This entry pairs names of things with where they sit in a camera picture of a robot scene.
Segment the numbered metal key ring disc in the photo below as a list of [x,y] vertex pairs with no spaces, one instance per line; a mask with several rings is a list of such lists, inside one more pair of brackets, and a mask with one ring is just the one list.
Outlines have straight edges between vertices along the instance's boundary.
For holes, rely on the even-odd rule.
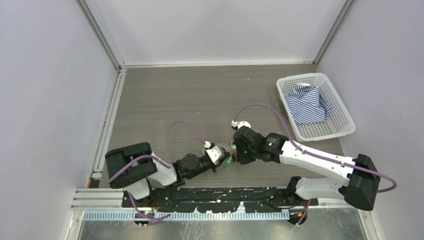
[[[224,156],[220,159],[218,165],[215,165],[217,168],[227,165],[226,164],[226,160],[232,156],[232,162],[235,160],[234,157],[234,152],[235,152],[235,145],[233,145],[232,143],[227,143],[227,142],[218,142],[218,143],[214,143],[217,146],[219,146],[224,153]],[[203,157],[205,156],[205,147],[203,147],[203,149],[200,151],[200,156]]]

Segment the white plastic basket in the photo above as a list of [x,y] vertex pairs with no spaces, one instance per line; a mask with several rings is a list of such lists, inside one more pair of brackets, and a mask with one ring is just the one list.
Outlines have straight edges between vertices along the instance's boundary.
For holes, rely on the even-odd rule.
[[[297,83],[306,83],[318,87],[331,104],[331,112],[327,121],[314,124],[296,124],[285,101],[285,96],[292,92]],[[283,77],[277,80],[280,100],[287,113],[289,122],[299,142],[320,141],[342,137],[353,133],[356,126],[343,101],[329,78],[323,73],[305,73]]]

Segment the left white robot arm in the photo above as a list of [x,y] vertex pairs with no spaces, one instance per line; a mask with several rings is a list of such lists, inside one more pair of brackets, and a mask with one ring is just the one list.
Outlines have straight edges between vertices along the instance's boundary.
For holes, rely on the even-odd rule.
[[105,163],[110,188],[123,189],[129,199],[148,207],[154,199],[150,179],[164,187],[177,188],[208,170],[215,172],[230,156],[223,147],[208,142],[203,155],[188,153],[174,163],[167,163],[148,142],[142,142],[110,150],[105,154]]

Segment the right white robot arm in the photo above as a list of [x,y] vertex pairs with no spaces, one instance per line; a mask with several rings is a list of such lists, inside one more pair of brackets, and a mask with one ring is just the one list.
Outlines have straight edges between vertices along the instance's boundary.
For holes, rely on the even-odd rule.
[[332,155],[290,142],[287,136],[269,133],[263,136],[247,126],[234,133],[237,162],[241,165],[256,160],[297,166],[320,174],[321,178],[291,177],[285,198],[291,205],[311,199],[337,199],[363,211],[374,209],[380,176],[371,158]]

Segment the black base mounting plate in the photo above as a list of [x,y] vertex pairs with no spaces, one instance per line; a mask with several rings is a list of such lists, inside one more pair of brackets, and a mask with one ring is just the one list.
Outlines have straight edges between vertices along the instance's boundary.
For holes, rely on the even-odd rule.
[[306,205],[305,200],[292,199],[285,188],[278,187],[154,188],[134,202],[160,213],[234,213],[241,207],[248,213],[276,213]]

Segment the green key tag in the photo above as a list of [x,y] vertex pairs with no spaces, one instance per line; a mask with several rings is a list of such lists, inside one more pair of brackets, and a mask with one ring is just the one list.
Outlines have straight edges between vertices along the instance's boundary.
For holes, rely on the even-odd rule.
[[232,163],[232,161],[233,161],[233,158],[232,158],[232,156],[230,156],[227,160],[226,160],[226,164],[227,165],[229,165],[229,164],[231,164]]

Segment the aluminium frame rail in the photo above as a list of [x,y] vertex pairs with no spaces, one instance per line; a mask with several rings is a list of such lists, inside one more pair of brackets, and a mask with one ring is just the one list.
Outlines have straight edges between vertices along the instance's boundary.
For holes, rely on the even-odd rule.
[[87,175],[87,183],[84,187],[75,190],[70,207],[70,220],[64,237],[65,240],[78,239],[86,211],[120,208],[118,200],[123,195],[122,191],[119,189],[100,188],[99,184],[102,177],[107,176],[104,171],[105,154],[109,147],[126,74],[127,66],[124,64],[119,68],[112,85],[105,115],[100,125],[100,134],[94,149],[92,164]]

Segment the blue striped shirt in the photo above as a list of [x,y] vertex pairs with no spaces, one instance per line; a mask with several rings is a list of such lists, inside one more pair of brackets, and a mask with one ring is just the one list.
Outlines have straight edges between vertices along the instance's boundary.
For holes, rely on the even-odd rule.
[[324,123],[332,110],[332,105],[325,99],[319,87],[309,83],[297,83],[284,99],[294,122],[298,125]]

